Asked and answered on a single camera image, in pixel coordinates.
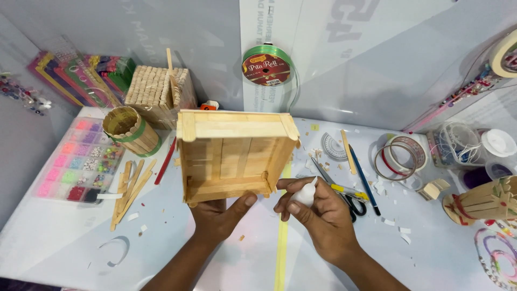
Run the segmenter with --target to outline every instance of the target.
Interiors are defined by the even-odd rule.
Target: hand
[[[357,242],[348,205],[320,177],[316,181],[314,205],[311,208],[298,201],[289,201],[291,196],[314,177],[303,179],[280,179],[277,189],[286,190],[277,205],[276,213],[282,213],[282,221],[292,214],[300,221],[311,236],[318,254],[327,262],[339,266],[350,255],[361,252]]]
[[[190,208],[195,221],[192,238],[216,247],[232,234],[237,223],[256,201],[257,196],[249,193],[237,199],[228,209],[226,199],[199,202],[196,207]]]

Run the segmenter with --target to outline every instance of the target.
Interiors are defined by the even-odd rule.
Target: craft table
[[[79,116],[103,117],[96,108],[84,108]],[[302,147],[294,150],[292,177],[311,175],[305,168],[310,149],[322,147],[321,137],[325,132],[340,140],[339,130],[344,129],[363,169],[370,175],[367,179],[375,182],[372,158],[386,142],[387,133],[398,134],[300,118],[295,118],[295,123]],[[311,124],[317,124],[319,129],[311,130]],[[413,138],[426,144],[423,135]],[[158,172],[163,163],[167,143],[171,143],[166,140],[160,152],[151,157],[158,159],[153,172]],[[126,151],[121,165],[128,159],[139,160]],[[338,184],[351,187],[357,182],[356,187],[362,188],[359,176],[350,173],[347,162],[341,163],[343,169],[340,169],[337,162],[324,155],[320,161],[329,162],[328,173]],[[83,203],[35,198],[31,194],[33,184],[0,233],[0,277],[81,290],[140,289],[194,231],[189,208],[181,203],[181,170],[173,164],[171,161],[159,186],[153,185],[156,176],[151,177],[127,212],[139,212],[140,217],[130,222],[125,217],[114,232],[110,232],[114,200],[85,207]],[[465,191],[450,172],[435,168],[432,161],[419,174],[428,182],[446,179],[452,185],[445,191],[447,194]],[[473,237],[482,227],[480,222],[459,226],[444,213],[441,199],[425,201],[409,190],[405,195],[405,188],[398,183],[391,186],[384,182],[384,187],[388,197],[374,192],[375,199],[382,217],[395,221],[396,226],[382,223],[371,205],[367,205],[367,214],[358,217],[354,224],[359,243],[377,262],[411,290],[499,289],[484,274],[477,258]],[[273,193],[269,199],[259,197],[232,235],[212,255],[194,290],[273,290],[276,276],[277,282],[282,282],[284,277],[285,290],[357,289],[346,274],[318,256],[307,231],[295,219],[288,222],[285,274],[276,274],[279,217],[273,206],[279,197],[280,192]],[[139,237],[144,224],[148,230]],[[398,226],[412,230],[410,245],[400,237]],[[120,236],[129,240],[129,251],[120,265],[109,267],[108,261],[119,261],[124,246],[115,240],[99,247]]]

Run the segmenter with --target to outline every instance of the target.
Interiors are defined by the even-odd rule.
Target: black scissors handle
[[[357,201],[361,206],[361,210],[359,211],[359,209],[357,209],[356,205],[354,204],[355,199],[352,199],[347,195],[340,195],[341,198],[345,200],[346,204],[348,204],[348,209],[350,210],[350,217],[352,218],[352,223],[354,223],[357,220],[357,216],[364,216],[366,214],[366,205],[363,202]]]

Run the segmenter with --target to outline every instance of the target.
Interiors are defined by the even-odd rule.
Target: glue bottle
[[[295,194],[291,196],[289,201],[298,201],[304,204],[307,207],[311,207],[314,203],[314,193],[316,192],[316,180],[318,177],[314,177],[311,183],[305,184],[300,191],[297,191]]]

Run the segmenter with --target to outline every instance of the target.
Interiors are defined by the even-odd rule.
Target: popsicle stick box
[[[288,113],[181,110],[176,134],[183,202],[191,207],[248,192],[268,198],[300,146]]]

